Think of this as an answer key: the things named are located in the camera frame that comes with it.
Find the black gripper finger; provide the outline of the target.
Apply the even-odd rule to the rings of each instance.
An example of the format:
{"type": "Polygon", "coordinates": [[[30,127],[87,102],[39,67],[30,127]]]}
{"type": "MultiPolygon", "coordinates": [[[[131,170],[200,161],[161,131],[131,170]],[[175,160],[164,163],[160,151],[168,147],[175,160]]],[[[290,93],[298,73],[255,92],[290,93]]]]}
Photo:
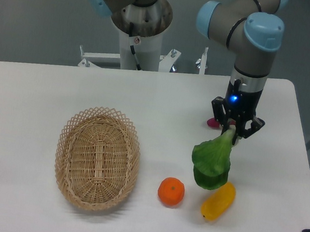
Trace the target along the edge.
{"type": "Polygon", "coordinates": [[[232,139],[232,145],[235,145],[239,138],[249,138],[265,126],[265,122],[256,116],[253,116],[251,119],[249,129],[246,129],[248,121],[245,121],[242,117],[237,118],[235,122],[235,133],[232,139]]]}
{"type": "Polygon", "coordinates": [[[224,133],[229,129],[231,123],[230,112],[224,108],[224,98],[217,97],[212,100],[211,104],[214,120],[221,127],[221,133],[224,133]]]}

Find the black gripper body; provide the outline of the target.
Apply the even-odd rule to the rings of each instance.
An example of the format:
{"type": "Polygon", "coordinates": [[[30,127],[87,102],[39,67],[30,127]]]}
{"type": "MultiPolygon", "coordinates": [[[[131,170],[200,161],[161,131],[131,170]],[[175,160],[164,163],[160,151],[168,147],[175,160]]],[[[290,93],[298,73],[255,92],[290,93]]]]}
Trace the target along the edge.
{"type": "Polygon", "coordinates": [[[240,90],[240,86],[240,79],[236,79],[233,83],[229,82],[223,106],[228,118],[235,120],[238,124],[246,124],[256,115],[256,107],[262,90],[249,93],[240,90]]]}

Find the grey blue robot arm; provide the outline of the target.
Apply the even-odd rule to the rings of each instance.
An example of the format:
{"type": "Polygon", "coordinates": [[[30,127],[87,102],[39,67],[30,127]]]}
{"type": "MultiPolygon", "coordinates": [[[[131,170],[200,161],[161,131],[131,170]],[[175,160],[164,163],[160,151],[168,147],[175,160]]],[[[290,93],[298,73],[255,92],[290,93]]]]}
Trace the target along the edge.
{"type": "MultiPolygon", "coordinates": [[[[125,37],[120,47],[121,66],[131,70],[158,70],[160,47],[146,40],[161,36],[172,22],[166,0],[89,0],[95,12],[110,17],[125,37]]],[[[224,97],[212,101],[213,115],[223,130],[235,125],[233,140],[249,138],[265,122],[256,116],[276,52],[281,47],[284,23],[276,16],[288,0],[235,0],[206,2],[196,19],[197,30],[236,55],[224,97]]]]}

